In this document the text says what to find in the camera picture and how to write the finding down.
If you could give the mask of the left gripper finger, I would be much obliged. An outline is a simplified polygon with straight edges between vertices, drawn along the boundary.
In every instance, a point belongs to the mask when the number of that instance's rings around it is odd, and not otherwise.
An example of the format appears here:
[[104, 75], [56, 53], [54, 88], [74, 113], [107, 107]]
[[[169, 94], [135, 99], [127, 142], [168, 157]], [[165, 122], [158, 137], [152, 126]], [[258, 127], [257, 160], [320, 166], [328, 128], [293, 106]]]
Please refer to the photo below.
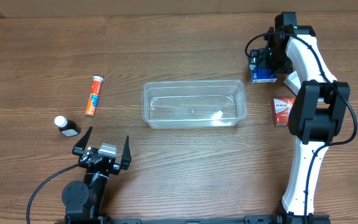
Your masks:
[[121, 169], [128, 170], [131, 160], [132, 156], [129, 148], [129, 136], [127, 136], [121, 157]]
[[87, 130], [87, 132], [85, 133], [85, 135], [74, 145], [74, 150], [85, 150], [85, 147], [88, 143], [88, 140], [91, 136], [91, 132], [93, 130], [93, 127], [90, 126]]

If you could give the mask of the blue medicine box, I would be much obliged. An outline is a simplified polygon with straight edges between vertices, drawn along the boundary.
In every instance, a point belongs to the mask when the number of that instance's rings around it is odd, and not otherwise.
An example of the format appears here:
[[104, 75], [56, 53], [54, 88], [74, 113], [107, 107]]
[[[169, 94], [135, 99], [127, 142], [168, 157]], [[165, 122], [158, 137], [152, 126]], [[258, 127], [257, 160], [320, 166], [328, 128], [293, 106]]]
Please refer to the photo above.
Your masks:
[[250, 71], [252, 83], [275, 83], [277, 74], [271, 73], [267, 68], [255, 68]]

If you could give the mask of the dark medicine bottle white cap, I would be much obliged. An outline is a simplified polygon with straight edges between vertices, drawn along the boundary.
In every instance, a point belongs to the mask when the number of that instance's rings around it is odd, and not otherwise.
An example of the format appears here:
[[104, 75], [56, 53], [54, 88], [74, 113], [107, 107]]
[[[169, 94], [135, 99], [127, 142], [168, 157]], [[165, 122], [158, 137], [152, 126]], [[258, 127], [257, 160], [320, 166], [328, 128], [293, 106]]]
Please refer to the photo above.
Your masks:
[[58, 130], [67, 137], [76, 136], [81, 133], [81, 128], [74, 121], [64, 116], [57, 116], [54, 119], [54, 124], [58, 127]]

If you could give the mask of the white medicine box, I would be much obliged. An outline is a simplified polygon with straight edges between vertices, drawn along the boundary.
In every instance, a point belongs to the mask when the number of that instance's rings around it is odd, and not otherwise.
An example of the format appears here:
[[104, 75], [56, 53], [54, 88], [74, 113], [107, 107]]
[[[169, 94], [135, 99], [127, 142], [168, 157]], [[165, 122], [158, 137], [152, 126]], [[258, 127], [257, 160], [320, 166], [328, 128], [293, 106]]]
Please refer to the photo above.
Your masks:
[[289, 74], [283, 82], [287, 87], [289, 87], [289, 89], [291, 89], [292, 92], [294, 92], [295, 95], [298, 94], [301, 88], [301, 83], [296, 71]]

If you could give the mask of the red medicine box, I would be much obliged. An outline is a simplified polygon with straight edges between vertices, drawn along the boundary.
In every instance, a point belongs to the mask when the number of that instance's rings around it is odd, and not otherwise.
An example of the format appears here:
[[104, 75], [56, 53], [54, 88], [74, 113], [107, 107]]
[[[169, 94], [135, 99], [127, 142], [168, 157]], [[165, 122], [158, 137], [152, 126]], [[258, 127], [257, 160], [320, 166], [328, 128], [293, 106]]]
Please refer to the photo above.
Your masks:
[[274, 126], [287, 126], [295, 98], [274, 98], [271, 102]]

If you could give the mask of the orange effervescent tablet tube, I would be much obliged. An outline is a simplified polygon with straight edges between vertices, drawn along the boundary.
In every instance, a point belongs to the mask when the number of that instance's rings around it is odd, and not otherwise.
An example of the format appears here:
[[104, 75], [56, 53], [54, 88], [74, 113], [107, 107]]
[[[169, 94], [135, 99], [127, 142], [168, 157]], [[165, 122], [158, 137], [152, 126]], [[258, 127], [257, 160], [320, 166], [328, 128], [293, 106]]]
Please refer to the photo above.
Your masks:
[[103, 81], [104, 81], [103, 77], [97, 75], [93, 76], [91, 93], [89, 95], [89, 100], [85, 111], [85, 115], [87, 116], [93, 117], [95, 115]]

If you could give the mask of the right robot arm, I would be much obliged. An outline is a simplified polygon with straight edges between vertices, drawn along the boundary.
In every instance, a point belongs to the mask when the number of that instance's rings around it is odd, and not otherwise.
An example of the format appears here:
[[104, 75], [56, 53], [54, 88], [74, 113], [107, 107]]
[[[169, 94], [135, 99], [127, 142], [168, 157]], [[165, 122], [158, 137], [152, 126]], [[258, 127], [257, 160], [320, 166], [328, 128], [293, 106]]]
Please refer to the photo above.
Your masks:
[[313, 220], [314, 193], [323, 157], [341, 130], [350, 87], [329, 71], [319, 53], [311, 26], [300, 26], [295, 12], [282, 12], [263, 34], [267, 45], [249, 54], [252, 73], [297, 74], [300, 89], [289, 112], [288, 128], [295, 137], [290, 180], [282, 198], [286, 221]]

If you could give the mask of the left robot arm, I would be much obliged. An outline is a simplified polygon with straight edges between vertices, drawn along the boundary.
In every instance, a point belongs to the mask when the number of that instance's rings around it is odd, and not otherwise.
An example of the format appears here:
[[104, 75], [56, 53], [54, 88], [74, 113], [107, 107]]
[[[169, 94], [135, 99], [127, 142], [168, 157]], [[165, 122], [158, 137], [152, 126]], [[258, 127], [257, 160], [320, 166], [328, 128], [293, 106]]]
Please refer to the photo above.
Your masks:
[[112, 223], [108, 215], [100, 210], [110, 175], [127, 170], [132, 157], [129, 137], [126, 137], [121, 161], [116, 162], [117, 147], [103, 143], [99, 148], [86, 148], [92, 127], [74, 145], [72, 154], [78, 156], [77, 166], [86, 169], [82, 181], [70, 182], [62, 192], [65, 205], [65, 223]]

